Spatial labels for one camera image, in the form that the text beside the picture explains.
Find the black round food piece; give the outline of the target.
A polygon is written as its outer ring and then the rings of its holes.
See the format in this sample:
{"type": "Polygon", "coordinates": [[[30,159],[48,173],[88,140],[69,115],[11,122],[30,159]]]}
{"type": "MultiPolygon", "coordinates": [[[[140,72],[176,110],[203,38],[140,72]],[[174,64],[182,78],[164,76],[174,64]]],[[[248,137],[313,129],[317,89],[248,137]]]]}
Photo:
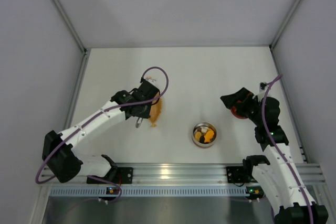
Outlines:
{"type": "Polygon", "coordinates": [[[199,142],[202,143],[202,144],[206,144],[206,138],[205,138],[205,135],[202,135],[202,136],[199,138],[199,142]]]}

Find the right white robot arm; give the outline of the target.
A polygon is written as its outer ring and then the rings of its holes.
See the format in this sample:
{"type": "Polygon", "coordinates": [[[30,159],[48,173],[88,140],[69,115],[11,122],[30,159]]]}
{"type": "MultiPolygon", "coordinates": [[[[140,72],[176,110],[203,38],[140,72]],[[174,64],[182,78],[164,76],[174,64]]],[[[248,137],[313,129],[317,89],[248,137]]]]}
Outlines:
{"type": "Polygon", "coordinates": [[[328,211],[308,192],[279,125],[279,101],[264,92],[254,95],[246,88],[220,99],[235,117],[250,119],[255,125],[255,138],[263,153],[243,160],[243,176],[261,186],[274,223],[326,223],[328,211]]]}

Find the orange food chunk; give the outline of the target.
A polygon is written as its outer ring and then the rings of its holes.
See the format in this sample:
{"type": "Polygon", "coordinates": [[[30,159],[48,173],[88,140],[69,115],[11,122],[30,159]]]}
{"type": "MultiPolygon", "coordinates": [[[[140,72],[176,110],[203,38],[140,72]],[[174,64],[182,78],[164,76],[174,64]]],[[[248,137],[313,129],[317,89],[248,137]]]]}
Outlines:
{"type": "Polygon", "coordinates": [[[204,135],[204,143],[211,143],[213,141],[214,135],[215,134],[213,131],[207,131],[204,135]]]}

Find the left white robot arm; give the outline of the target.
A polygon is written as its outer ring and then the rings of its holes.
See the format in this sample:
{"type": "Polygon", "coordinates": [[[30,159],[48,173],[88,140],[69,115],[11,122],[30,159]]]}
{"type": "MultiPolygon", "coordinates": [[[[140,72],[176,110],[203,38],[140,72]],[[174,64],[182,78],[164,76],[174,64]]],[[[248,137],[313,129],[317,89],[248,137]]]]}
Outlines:
{"type": "Polygon", "coordinates": [[[131,92],[117,92],[97,112],[82,122],[59,133],[45,135],[42,160],[60,183],[78,175],[87,176],[87,183],[116,182],[118,167],[106,154],[84,156],[79,147],[95,140],[114,125],[131,117],[139,121],[150,118],[154,98],[160,90],[151,82],[142,80],[131,92]]]}

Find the red round lid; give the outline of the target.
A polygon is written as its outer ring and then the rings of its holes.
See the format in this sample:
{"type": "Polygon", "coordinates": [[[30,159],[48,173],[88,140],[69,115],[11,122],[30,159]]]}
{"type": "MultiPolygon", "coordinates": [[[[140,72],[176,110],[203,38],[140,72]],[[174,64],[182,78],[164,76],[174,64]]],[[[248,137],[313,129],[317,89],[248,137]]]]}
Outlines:
{"type": "Polygon", "coordinates": [[[246,116],[243,116],[243,115],[240,115],[238,112],[237,112],[237,108],[235,106],[233,106],[231,109],[230,109],[232,115],[238,119],[247,119],[246,116]]]}

